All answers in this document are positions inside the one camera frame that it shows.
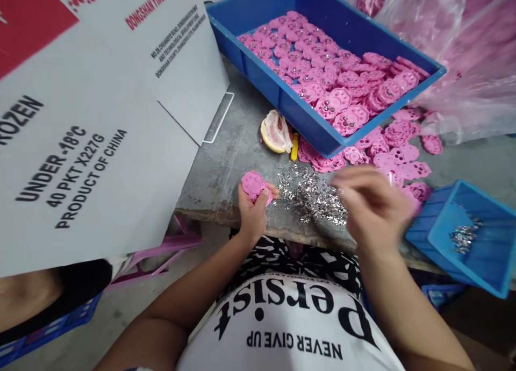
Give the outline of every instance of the white t-shirt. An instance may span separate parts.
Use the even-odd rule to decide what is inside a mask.
[[[403,370],[361,303],[330,281],[281,273],[229,294],[186,347],[188,370]]]

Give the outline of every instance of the hand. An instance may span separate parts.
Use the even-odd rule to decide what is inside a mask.
[[[269,189],[263,190],[256,199],[256,203],[245,193],[242,188],[242,182],[238,184],[238,207],[240,208],[240,217],[242,225],[240,226],[240,234],[248,239],[253,247],[260,237],[265,233],[267,226],[267,217],[265,216],[265,205],[269,199],[269,190],[273,195],[273,199],[280,197],[280,190],[272,183],[267,182]]]
[[[358,244],[358,255],[397,255],[397,245],[411,218],[408,199],[373,166],[344,168],[335,175],[332,186],[348,209],[347,227]]]

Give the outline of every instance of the blue crate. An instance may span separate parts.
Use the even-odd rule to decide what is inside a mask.
[[[467,287],[464,284],[429,284],[423,285],[421,291],[436,311],[440,312],[443,306],[463,293]]]
[[[391,60],[403,56],[431,77],[345,138],[237,39],[291,10],[306,16],[341,48],[358,56],[365,52],[377,52]],[[443,66],[342,0],[223,0],[207,6],[207,12],[220,51],[326,158],[354,145],[446,73]]]
[[[456,226],[480,219],[471,250],[455,251]],[[516,253],[516,212],[463,181],[434,191],[405,238],[459,282],[506,298]]]
[[[36,348],[57,339],[72,329],[88,323],[97,308],[102,293],[92,298],[73,312],[58,318],[44,328],[30,335],[0,346],[0,368],[7,366],[16,359],[34,351]]]

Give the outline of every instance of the gray concrete table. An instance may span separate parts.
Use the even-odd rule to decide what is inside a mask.
[[[237,184],[245,172],[256,170],[271,182],[288,170],[289,156],[270,151],[260,143],[260,124],[273,106],[231,64],[226,63],[230,77],[229,92],[235,93],[213,144],[204,144],[193,162],[190,174],[177,202],[176,212],[203,222],[238,227]],[[226,110],[229,97],[221,103],[206,139],[213,134]],[[420,147],[418,140],[412,143]],[[433,173],[425,179],[431,187],[441,187],[465,179],[512,208],[516,208],[516,175],[514,152],[516,139],[506,136],[471,141],[445,148],[442,155],[421,152],[418,160],[428,163]],[[267,208],[267,235],[292,241],[353,251],[356,243],[345,226],[331,222],[301,223],[299,215],[285,203]],[[440,273],[412,245],[400,247],[408,265]]]

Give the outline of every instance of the woman's left hand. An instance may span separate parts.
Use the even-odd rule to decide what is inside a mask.
[[[273,199],[280,197],[280,190],[274,184],[267,182],[267,187],[269,189],[263,190],[258,199],[256,199],[256,203],[253,203],[243,190],[242,182],[238,184],[238,207],[240,208],[240,216],[242,218],[240,234],[245,236],[252,243],[253,247],[265,233],[265,228],[267,227],[265,205],[269,199],[269,190]]]

